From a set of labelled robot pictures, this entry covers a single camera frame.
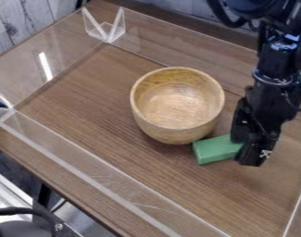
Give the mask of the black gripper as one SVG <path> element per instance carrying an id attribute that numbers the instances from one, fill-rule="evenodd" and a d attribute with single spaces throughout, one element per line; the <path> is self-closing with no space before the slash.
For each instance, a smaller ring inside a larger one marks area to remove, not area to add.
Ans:
<path id="1" fill-rule="evenodd" d="M 251 76 L 254 85 L 234 110 L 230 140 L 243 143 L 235 161 L 259 167 L 275 148 L 282 124 L 301 112 L 301 73 L 269 77 L 255 69 Z M 252 119 L 262 133 L 250 133 Z"/>

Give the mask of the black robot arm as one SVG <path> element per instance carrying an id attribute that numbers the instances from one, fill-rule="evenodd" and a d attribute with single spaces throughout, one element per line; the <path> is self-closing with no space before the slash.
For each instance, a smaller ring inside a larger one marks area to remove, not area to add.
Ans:
<path id="1" fill-rule="evenodd" d="M 234 160 L 258 167 L 270 157 L 285 122 L 301 112 L 301 0 L 207 0 L 218 20 L 239 28 L 258 26 L 254 83 L 244 88 L 230 140 L 242 144 Z"/>

